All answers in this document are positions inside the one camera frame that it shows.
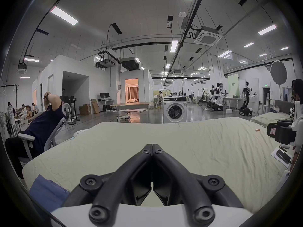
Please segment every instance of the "desk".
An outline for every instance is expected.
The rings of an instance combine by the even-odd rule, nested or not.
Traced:
[[[117,107],[118,122],[120,123],[119,110],[127,109],[147,109],[147,119],[149,123],[149,105],[154,104],[153,102],[139,102],[139,103],[127,103],[127,104],[113,104],[110,107]]]
[[[235,101],[235,105],[236,105],[236,101],[237,101],[237,107],[236,107],[236,110],[234,110],[234,111],[239,111],[239,110],[238,110],[239,98],[224,97],[223,100],[228,100],[228,101],[229,101],[229,105],[228,105],[228,108],[229,108],[229,109],[230,109],[230,101],[231,101],[231,100],[234,100],[234,101]]]
[[[98,102],[105,102],[105,111],[107,112],[107,110],[106,110],[106,102],[112,102],[112,103],[114,103],[114,100],[113,99],[101,100],[101,101],[98,100]]]

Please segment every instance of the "man in dark shirt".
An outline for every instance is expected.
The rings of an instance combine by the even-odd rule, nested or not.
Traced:
[[[35,137],[33,148],[29,148],[32,157],[36,157],[44,152],[44,145],[47,139],[59,121],[63,117],[66,117],[62,112],[62,102],[58,95],[52,95],[50,92],[47,92],[44,95],[44,107],[46,111],[33,120],[25,131],[20,132]],[[6,139],[5,147],[18,177],[23,178],[22,165],[18,157],[28,156],[22,139],[17,137]]]

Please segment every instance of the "curtain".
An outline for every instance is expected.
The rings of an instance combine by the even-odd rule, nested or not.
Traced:
[[[130,91],[131,91],[131,95],[130,95],[131,99],[134,99],[134,98],[139,99],[138,87],[131,87]]]

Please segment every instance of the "mattress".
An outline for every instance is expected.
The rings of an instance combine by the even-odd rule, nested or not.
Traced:
[[[238,117],[175,124],[100,123],[36,157],[23,168],[28,189],[40,174],[71,191],[87,174],[114,172],[146,144],[159,144],[191,173],[216,174],[244,207],[258,211],[275,194],[285,168],[270,154],[266,129]],[[144,206],[160,206],[149,194]]]
[[[259,116],[252,117],[249,121],[257,123],[263,127],[267,127],[270,123],[277,123],[278,120],[292,120],[286,113],[268,112]]]

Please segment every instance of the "computer monitor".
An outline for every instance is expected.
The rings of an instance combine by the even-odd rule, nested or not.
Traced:
[[[109,93],[100,93],[100,97],[104,100],[105,98],[109,97]]]

